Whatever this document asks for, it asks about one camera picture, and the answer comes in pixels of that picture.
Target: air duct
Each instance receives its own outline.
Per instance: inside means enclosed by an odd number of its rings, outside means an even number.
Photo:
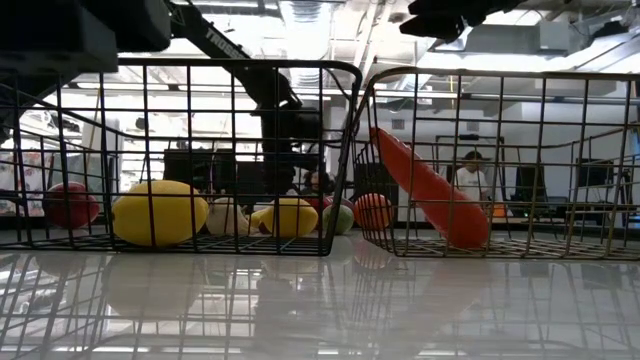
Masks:
[[[331,45],[333,4],[308,0],[280,1],[280,11],[287,28],[288,58],[323,59]],[[291,69],[294,87],[317,86],[319,80],[318,69]]]

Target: computer monitor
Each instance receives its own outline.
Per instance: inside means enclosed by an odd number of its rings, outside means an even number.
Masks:
[[[613,178],[613,161],[577,158],[576,164],[579,163],[582,166],[576,168],[576,176],[579,176],[578,187],[605,185]]]
[[[534,198],[540,198],[546,195],[544,184],[544,167],[538,168],[538,183],[534,191],[534,183],[536,177],[535,166],[521,166],[516,174],[516,193],[515,197],[520,201],[533,201]]]

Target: lemon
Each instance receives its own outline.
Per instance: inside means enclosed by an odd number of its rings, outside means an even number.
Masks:
[[[132,187],[129,194],[145,196],[121,196],[113,204],[111,210],[113,231],[118,237],[132,244],[152,246],[149,198],[146,196],[148,194],[147,183]],[[191,187],[177,181],[156,180],[151,182],[151,194],[156,245],[168,247],[191,238]],[[196,231],[199,231],[207,219],[209,205],[204,199],[195,198],[194,212]]]
[[[276,235],[274,206],[261,216],[270,233]],[[318,223],[318,213],[308,202],[300,199],[280,199],[278,211],[280,237],[300,237],[308,235]]]

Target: reflective floor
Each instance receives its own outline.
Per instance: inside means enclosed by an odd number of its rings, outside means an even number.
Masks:
[[[635,263],[0,253],[0,359],[640,359]]]

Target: green fruit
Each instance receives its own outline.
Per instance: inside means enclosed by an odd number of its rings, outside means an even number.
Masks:
[[[322,212],[322,227],[326,230],[329,227],[329,215],[331,215],[331,209],[333,206],[329,206]],[[338,221],[336,223],[336,235],[342,235],[351,230],[353,226],[353,211],[344,205],[340,205],[340,212],[338,213]]]

